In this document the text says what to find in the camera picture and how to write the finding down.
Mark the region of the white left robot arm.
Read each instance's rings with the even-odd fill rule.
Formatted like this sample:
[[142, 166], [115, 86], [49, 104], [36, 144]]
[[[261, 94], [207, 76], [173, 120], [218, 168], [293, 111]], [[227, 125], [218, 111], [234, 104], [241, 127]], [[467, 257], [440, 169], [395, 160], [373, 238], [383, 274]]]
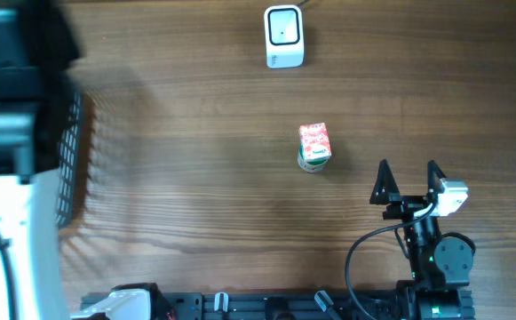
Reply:
[[59, 229], [74, 195], [80, 56], [54, 1], [0, 1], [0, 319], [70, 319]]

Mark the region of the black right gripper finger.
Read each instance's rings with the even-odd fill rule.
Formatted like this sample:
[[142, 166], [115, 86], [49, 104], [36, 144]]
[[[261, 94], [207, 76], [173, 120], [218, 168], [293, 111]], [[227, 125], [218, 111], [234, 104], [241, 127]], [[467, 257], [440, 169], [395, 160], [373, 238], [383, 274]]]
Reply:
[[431, 160], [427, 164], [427, 186], [428, 192], [439, 194], [443, 191], [442, 180], [446, 178], [438, 164]]
[[401, 193], [391, 167], [386, 159], [378, 165], [377, 180], [369, 199], [370, 204], [391, 204], [400, 202]]

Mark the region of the yogurt bottle red label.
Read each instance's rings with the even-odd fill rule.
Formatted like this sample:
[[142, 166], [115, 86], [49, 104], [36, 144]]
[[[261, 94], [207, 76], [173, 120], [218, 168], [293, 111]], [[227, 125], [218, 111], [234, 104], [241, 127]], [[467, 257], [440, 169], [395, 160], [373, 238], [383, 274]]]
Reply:
[[320, 172], [332, 157], [325, 123], [304, 124], [298, 129], [300, 149], [298, 165], [306, 172]]

